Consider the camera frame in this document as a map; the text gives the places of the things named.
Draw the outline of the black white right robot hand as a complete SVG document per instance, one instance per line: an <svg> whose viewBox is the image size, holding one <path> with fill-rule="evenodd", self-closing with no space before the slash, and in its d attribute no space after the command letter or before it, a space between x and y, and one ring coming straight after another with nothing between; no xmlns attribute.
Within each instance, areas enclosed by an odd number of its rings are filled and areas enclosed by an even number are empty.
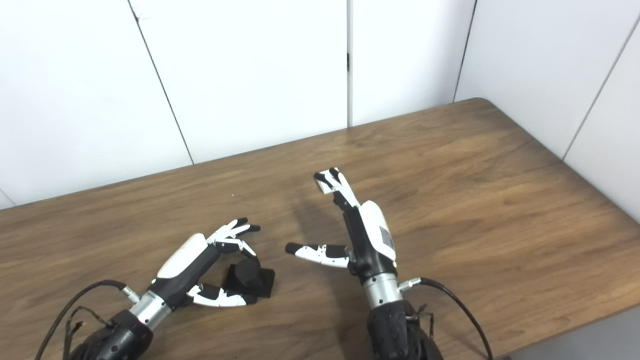
<svg viewBox="0 0 640 360"><path fill-rule="evenodd" d="M333 203L342 211L351 245L290 242L285 252L316 264L348 269L362 284L384 275L397 277L397 253L379 205L372 200L359 202L336 167L316 172L313 178L323 194L333 194Z"/></svg>

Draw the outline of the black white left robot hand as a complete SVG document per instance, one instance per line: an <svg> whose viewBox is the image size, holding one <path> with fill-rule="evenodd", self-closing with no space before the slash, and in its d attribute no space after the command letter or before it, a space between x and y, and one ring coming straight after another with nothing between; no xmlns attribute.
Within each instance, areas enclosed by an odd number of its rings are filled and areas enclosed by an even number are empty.
<svg viewBox="0 0 640 360"><path fill-rule="evenodd" d="M211 235L190 236L160 267L148 290L159 296L172 312L191 304L224 308L256 304L258 297L254 294L204 284L200 279L221 255L238 252L256 260L258 255L240 237L260 229L249 224L247 218L238 218Z"/></svg>

